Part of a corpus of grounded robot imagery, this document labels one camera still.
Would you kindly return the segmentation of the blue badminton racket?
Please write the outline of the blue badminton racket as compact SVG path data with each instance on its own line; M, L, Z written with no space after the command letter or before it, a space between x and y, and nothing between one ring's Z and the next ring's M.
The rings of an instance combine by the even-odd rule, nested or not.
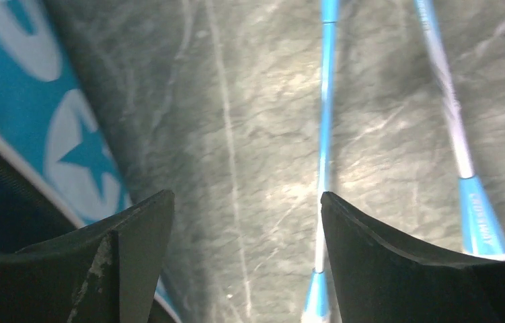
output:
M434 4L415 0L414 5L433 76L442 94L446 126L457 165L463 252L480 258L505 260L505 233L471 159L461 105L455 93Z
M325 275L327 247L321 215L321 196L329 190L329 172L334 121L334 64L336 23L340 10L339 0L321 2L321 120L319 123L319 153L317 169L317 227L315 232L314 265L302 323L329 322L331 310Z

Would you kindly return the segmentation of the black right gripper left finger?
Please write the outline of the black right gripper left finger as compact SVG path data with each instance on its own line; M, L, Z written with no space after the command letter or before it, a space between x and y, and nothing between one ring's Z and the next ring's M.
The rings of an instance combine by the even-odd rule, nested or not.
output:
M174 215L162 190L111 217L0 254L0 322L147 322Z

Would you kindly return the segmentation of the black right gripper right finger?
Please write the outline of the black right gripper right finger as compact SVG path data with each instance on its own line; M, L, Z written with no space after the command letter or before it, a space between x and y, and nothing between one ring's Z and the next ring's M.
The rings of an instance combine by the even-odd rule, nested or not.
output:
M333 192L321 204L344 322L505 322L505 261L415 238Z

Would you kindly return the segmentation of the blue racket bag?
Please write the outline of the blue racket bag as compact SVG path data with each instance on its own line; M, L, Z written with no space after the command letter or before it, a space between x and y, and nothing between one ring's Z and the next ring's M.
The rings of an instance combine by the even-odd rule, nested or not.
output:
M0 254L136 205L41 1L0 1ZM147 322L179 322L159 275Z

